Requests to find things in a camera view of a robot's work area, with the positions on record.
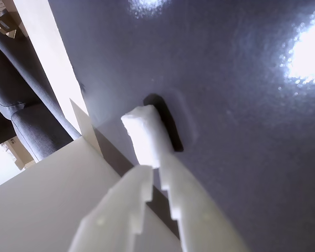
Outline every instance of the notched white plastic part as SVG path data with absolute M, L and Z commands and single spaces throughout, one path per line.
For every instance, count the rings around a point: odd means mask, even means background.
M 162 156 L 159 171 L 184 252 L 248 251 L 228 219 L 174 155 Z
M 81 221 L 69 252 L 133 252 L 152 187 L 150 166 L 131 169 Z
M 136 107 L 121 117 L 142 165 L 160 167 L 162 154 L 173 153 L 173 146 L 161 117 L 153 105 Z
M 135 108 L 122 117 L 140 164 L 160 167 L 172 218 L 177 220 L 184 252 L 246 252 L 244 242 L 196 178 L 174 156 L 154 106 Z

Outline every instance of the glossy gray surface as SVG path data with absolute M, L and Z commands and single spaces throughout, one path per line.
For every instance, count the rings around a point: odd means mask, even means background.
M 49 0 L 94 126 L 135 164 L 120 117 L 159 94 L 250 248 L 315 251 L 315 85 L 285 77 L 315 0 L 143 2 Z

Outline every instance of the white plastic tab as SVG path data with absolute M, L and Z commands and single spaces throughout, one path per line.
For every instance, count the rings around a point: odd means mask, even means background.
M 174 156 L 154 106 L 135 108 L 122 117 L 140 164 L 160 167 L 172 218 L 178 221 L 184 252 L 246 252 L 248 249 L 196 178 Z
M 161 155 L 174 152 L 167 130 L 153 105 L 136 107 L 121 120 L 132 139 L 140 164 L 158 168 Z
M 133 252 L 152 187 L 151 167 L 131 169 L 81 221 L 69 252 Z

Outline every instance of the dark slot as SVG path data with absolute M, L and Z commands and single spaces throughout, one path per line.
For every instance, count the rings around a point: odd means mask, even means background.
M 160 114 L 161 120 L 164 126 L 167 129 L 169 138 L 172 142 L 173 148 L 176 152 L 183 152 L 183 144 L 179 137 L 179 133 L 177 132 L 175 121 L 170 113 L 167 104 L 163 100 L 163 98 L 159 95 L 154 93 L 148 95 L 144 100 L 143 104 L 146 105 L 153 105 Z

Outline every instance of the white panel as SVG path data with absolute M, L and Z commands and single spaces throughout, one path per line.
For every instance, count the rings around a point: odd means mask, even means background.
M 71 142 L 0 186 L 0 251 L 66 252 L 81 219 L 118 180 L 84 138 Z M 181 251 L 149 208 L 136 248 Z

